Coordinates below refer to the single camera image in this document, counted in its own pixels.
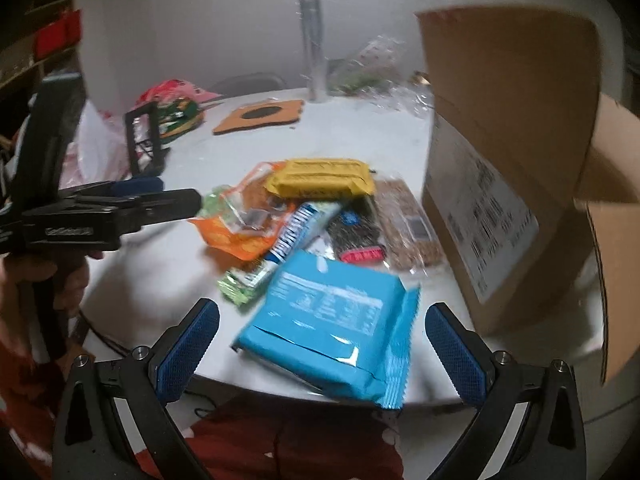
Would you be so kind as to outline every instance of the nutrition facts label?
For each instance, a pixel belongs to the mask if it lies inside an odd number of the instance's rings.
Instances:
[[[283,272],[271,291],[289,305],[338,326],[372,335],[380,318],[382,300],[357,290],[323,285]]]
[[[451,124],[434,128],[426,187],[484,303],[538,234],[538,221],[502,175]]]

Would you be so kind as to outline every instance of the barcode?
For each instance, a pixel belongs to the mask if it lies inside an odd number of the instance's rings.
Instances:
[[[502,232],[504,232],[505,234],[510,232],[512,224],[513,224],[513,214],[511,214],[511,212],[508,212],[500,222],[500,227],[502,228]]]
[[[458,222],[456,222],[456,219],[453,218],[453,215],[451,213],[449,213],[449,215],[447,216],[447,222],[449,223],[449,227],[453,231],[453,235],[456,237],[458,243],[463,244],[465,241],[465,237],[463,237],[460,226],[458,225]]]
[[[411,231],[411,236],[414,237],[414,240],[431,240],[429,230],[419,216],[406,218],[406,224],[409,226],[409,231]]]
[[[480,243],[480,240],[478,240],[478,238],[476,238],[475,236],[474,236],[474,239],[471,240],[471,249],[476,255],[476,258],[479,259],[484,249],[482,248],[482,244]]]
[[[489,220],[491,227],[493,229],[498,227],[498,222],[502,216],[502,208],[494,197],[491,197],[488,207],[484,208],[484,212],[486,213],[486,217]]]
[[[494,183],[494,174],[482,160],[476,160],[476,167],[478,168],[478,187],[485,191]]]

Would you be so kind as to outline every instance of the cork pad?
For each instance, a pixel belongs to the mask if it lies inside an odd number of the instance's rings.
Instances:
[[[303,104],[303,100],[274,101],[237,108],[213,129],[213,134],[295,123],[300,120]]]

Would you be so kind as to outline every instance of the cardboard box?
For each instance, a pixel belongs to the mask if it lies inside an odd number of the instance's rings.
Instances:
[[[422,203],[476,330],[548,314],[595,248],[609,380],[640,346],[640,123],[600,96],[595,26],[529,7],[418,20],[439,115]]]

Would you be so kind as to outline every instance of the blue gripper pad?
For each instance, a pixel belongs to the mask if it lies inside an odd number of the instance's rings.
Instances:
[[[154,345],[157,350],[154,360],[157,360],[150,362],[150,375],[153,373],[151,368],[155,368],[151,379],[160,402],[180,399],[219,326],[217,304],[203,298],[180,325],[164,332]]]
[[[164,191],[164,182],[157,176],[137,176],[111,184],[113,196],[134,196]]]
[[[490,350],[475,332],[462,326],[444,303],[429,307],[424,329],[462,401],[476,408],[482,406],[493,383]]]

